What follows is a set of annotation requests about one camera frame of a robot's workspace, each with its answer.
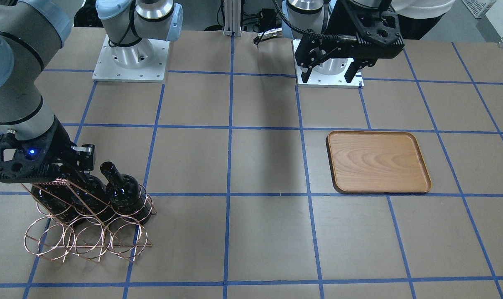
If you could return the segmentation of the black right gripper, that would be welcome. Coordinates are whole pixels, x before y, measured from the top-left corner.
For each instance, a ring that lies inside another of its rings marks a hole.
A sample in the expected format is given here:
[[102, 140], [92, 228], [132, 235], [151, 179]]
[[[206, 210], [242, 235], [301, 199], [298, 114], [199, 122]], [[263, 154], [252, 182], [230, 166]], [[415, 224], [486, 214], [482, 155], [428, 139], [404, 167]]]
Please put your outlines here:
[[63, 125], [54, 121], [37, 138], [19, 141], [12, 133], [0, 138], [0, 182], [45, 183], [56, 179], [88, 180], [94, 169], [94, 144], [78, 147]]

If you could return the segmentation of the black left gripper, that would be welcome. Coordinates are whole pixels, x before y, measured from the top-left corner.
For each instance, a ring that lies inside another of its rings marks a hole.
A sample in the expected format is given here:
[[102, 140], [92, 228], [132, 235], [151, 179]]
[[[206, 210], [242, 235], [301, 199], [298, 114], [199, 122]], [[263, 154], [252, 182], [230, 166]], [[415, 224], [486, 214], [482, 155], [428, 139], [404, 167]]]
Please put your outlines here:
[[320, 33], [307, 29], [296, 50], [303, 83], [320, 63], [352, 57], [344, 74], [351, 83], [361, 69], [373, 67], [377, 59], [393, 59], [405, 47], [390, 0], [331, 0], [329, 9], [326, 27]]

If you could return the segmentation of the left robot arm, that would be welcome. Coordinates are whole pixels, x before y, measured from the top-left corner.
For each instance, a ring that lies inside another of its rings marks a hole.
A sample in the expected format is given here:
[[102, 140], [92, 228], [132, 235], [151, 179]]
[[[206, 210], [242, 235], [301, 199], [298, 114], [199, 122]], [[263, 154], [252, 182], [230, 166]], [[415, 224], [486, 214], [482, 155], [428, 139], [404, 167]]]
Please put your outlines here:
[[362, 88], [363, 68], [405, 47], [390, 0], [284, 0], [276, 10], [299, 86]]

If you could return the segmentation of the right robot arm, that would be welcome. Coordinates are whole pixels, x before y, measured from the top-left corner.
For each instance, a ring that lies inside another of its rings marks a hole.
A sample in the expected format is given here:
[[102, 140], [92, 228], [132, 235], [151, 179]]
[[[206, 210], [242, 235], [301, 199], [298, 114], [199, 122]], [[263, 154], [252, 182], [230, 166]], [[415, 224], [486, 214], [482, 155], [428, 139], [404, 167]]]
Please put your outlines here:
[[[164, 81], [169, 43], [182, 30], [182, 6], [173, 0], [98, 0], [96, 10], [107, 37], [93, 79]], [[0, 5], [0, 182], [54, 181], [62, 164], [80, 174], [94, 169], [94, 146], [70, 140], [35, 86], [72, 28], [49, 0]]]

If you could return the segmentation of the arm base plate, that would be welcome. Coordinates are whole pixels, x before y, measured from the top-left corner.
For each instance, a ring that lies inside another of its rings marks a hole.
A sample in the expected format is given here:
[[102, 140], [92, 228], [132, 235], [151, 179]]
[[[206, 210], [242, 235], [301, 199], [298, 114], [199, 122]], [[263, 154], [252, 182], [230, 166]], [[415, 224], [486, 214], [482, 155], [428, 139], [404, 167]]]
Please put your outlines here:
[[131, 47], [110, 47], [105, 37], [94, 67], [95, 81], [164, 83], [171, 42], [143, 39]]
[[314, 68], [310, 78], [304, 83], [301, 78], [302, 68], [295, 62], [297, 86], [315, 88], [363, 88], [365, 84], [360, 71], [356, 73], [350, 83], [346, 81], [345, 75], [348, 67], [352, 63], [352, 57], [329, 59], [327, 62]]

